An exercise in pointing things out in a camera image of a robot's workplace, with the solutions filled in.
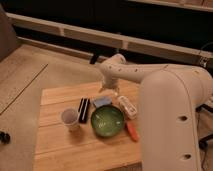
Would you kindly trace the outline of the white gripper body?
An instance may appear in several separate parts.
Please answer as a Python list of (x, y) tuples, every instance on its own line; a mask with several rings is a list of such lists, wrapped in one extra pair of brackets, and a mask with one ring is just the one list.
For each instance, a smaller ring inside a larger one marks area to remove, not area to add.
[(99, 92), (103, 92), (105, 90), (112, 90), (115, 93), (119, 93), (117, 83), (102, 82), (102, 87), (100, 88)]

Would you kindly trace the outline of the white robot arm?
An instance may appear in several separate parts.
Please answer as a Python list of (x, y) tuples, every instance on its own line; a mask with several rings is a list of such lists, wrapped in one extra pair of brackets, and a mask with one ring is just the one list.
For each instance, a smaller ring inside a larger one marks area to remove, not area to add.
[(179, 64), (133, 64), (116, 54), (100, 64), (104, 89), (124, 79), (139, 84), (138, 122), (143, 171), (202, 171), (196, 109), (213, 95), (204, 68)]

